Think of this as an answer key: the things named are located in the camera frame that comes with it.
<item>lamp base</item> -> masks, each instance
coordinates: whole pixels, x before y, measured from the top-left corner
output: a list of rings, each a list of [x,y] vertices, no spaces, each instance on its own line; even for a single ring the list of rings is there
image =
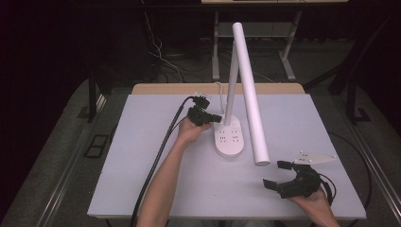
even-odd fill
[[[232,115],[231,124],[229,126],[225,126],[222,123],[214,123],[214,128],[218,155],[223,158],[238,157],[244,148],[244,137],[238,118]]]

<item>cable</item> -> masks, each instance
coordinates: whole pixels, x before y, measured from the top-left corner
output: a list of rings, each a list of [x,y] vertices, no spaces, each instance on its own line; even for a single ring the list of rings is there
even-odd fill
[[[333,201],[334,198],[336,198],[336,196],[337,196],[337,188],[336,188],[336,185],[333,183],[333,181],[330,180],[330,178],[326,177],[326,176],[323,175],[322,173],[319,173],[319,175],[322,176],[322,177],[324,177],[325,179],[327,179],[327,180],[333,185],[334,194],[333,194],[333,196],[332,196],[331,199],[330,199],[331,201]]]
[[[134,227],[136,226],[136,221],[137,221],[137,215],[138,215],[138,210],[139,210],[139,205],[141,204],[142,198],[145,195],[145,192],[148,188],[148,184],[150,183],[150,180],[153,176],[154,170],[156,169],[157,164],[159,163],[160,157],[162,156],[163,150],[165,149],[166,143],[168,138],[170,137],[171,133],[173,132],[173,130],[175,129],[175,124],[177,122],[178,117],[180,116],[181,112],[183,111],[183,105],[185,104],[185,102],[190,99],[190,98],[194,98],[193,96],[189,96],[187,97],[184,101],[183,104],[181,104],[180,108],[178,109],[178,111],[176,112],[176,114],[174,115],[173,120],[171,121],[170,126],[168,127],[168,130],[166,132],[166,136],[165,139],[163,140],[162,145],[160,146],[159,152],[156,155],[156,158],[153,162],[153,165],[150,169],[150,172],[147,176],[147,179],[144,182],[144,185],[142,186],[141,192],[139,193],[138,199],[136,201],[135,207],[133,209],[132,212],[132,216],[131,216],[131,222],[130,222],[130,227]]]
[[[220,82],[215,82],[217,85],[220,86],[220,103],[221,103],[221,109],[223,110],[223,114],[225,115],[225,108],[226,108],[226,103],[224,103],[223,100],[223,85]]]
[[[363,207],[364,207],[365,210],[366,210],[366,209],[368,208],[368,206],[369,206],[369,203],[371,202],[372,191],[373,191],[373,190],[372,190],[372,174],[371,174],[370,168],[368,167],[368,164],[366,163],[366,161],[365,161],[365,159],[363,158],[363,155],[362,155],[362,153],[359,151],[359,149],[358,149],[355,145],[353,145],[349,140],[347,140],[347,139],[345,139],[344,137],[342,137],[342,136],[340,136],[340,135],[338,135],[338,134],[335,134],[335,133],[333,133],[333,132],[331,132],[331,131],[328,131],[327,133],[338,137],[339,139],[341,139],[342,141],[344,141],[345,143],[347,143],[348,145],[350,145],[350,146],[357,152],[357,154],[358,154],[359,157],[361,158],[363,164],[365,165],[366,174],[367,174],[367,177],[368,177],[368,184],[369,184],[369,185],[368,185],[368,195],[367,195],[367,197],[366,197],[365,203],[363,204]],[[354,226],[357,222],[358,222],[358,219],[355,219],[354,221],[352,221],[352,222],[348,225],[348,227]]]
[[[145,19],[146,19],[146,21],[147,21],[146,24],[147,24],[148,30],[149,30],[149,32],[150,32],[151,42],[152,42],[152,44],[156,47],[157,52],[158,52],[158,55],[153,54],[153,53],[151,53],[150,51],[149,51],[149,54],[151,54],[151,55],[153,55],[153,56],[159,58],[161,61],[164,61],[164,62],[168,63],[169,65],[171,65],[172,67],[174,67],[174,68],[176,69],[178,75],[179,75],[180,78],[181,78],[180,83],[185,83],[185,78],[183,77],[183,75],[181,75],[180,70],[178,69],[178,67],[177,67],[176,65],[174,65],[173,63],[171,63],[170,61],[167,61],[167,60],[165,60],[164,58],[162,58],[162,46],[163,46],[162,41],[161,41],[159,38],[156,37],[156,39],[160,42],[160,46],[157,45],[157,44],[155,43],[155,37],[154,37],[153,31],[152,31],[152,29],[151,29],[151,27],[150,27],[150,22],[149,22],[148,15],[147,15],[146,12],[144,12],[144,14],[145,14]]]
[[[266,76],[263,76],[263,75],[261,75],[261,74],[258,74],[258,73],[254,72],[254,71],[252,71],[252,72],[253,72],[253,74],[255,74],[255,75],[259,76],[259,77],[262,77],[262,78],[264,78],[264,79],[269,80],[270,82],[275,83],[274,80],[272,80],[272,79],[270,79],[270,78],[268,78],[268,77],[266,77]]]
[[[109,227],[113,227],[112,224],[110,223],[110,221],[109,221],[108,219],[106,219],[106,224],[107,224],[107,226],[109,226]]]

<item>white desk lamp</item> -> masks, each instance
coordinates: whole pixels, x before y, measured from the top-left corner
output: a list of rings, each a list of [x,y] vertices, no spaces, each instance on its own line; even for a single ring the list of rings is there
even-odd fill
[[[245,43],[242,24],[233,24],[234,44],[231,58],[230,80],[227,95],[227,106],[223,123],[215,123],[215,141],[218,154],[225,158],[237,157],[244,148],[244,139],[239,120],[232,115],[238,69],[241,75],[245,107],[248,116],[253,160],[256,166],[266,166],[270,163],[265,132],[260,117],[259,104],[254,88],[253,73],[251,69],[248,49]]]

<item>wooden table edge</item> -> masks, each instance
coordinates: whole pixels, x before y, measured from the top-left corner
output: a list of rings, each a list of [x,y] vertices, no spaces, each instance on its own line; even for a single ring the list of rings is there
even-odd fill
[[[228,83],[221,83],[223,94],[227,94]],[[258,94],[304,94],[305,90],[299,83],[256,83]],[[217,83],[138,83],[132,89],[133,95],[179,95],[179,94],[219,94]],[[237,94],[242,94],[242,85],[235,88]]]

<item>white table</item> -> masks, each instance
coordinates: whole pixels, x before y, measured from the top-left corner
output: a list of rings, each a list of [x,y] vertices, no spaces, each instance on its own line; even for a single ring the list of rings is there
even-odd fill
[[[178,107],[193,92],[218,92],[216,84],[192,87],[157,84],[153,87],[156,95],[132,95],[127,99],[88,210],[89,216],[130,218],[139,191]],[[173,95],[158,94],[164,92],[164,87]],[[300,150],[330,155],[337,153],[310,96],[302,94],[299,84],[256,84],[256,87],[259,88],[257,92],[264,87],[268,90],[272,88],[269,91],[273,93],[288,91],[288,94],[281,95],[258,95],[271,164],[253,164],[243,96],[235,96],[233,112],[241,121],[245,139],[242,154],[232,161],[223,159],[216,153],[213,131],[204,132],[183,157],[176,198],[170,213],[172,218],[305,218],[304,212],[295,204],[265,189],[262,179],[278,183],[294,179],[293,170],[278,169],[276,162],[292,161]],[[140,87],[137,94],[143,94]],[[212,95],[210,101],[207,111],[221,114],[219,95]],[[182,116],[191,106],[193,103],[185,105]],[[174,131],[167,142],[160,163],[166,157],[176,133]],[[338,219],[366,218],[340,160],[312,167],[336,184],[338,195],[332,209]]]

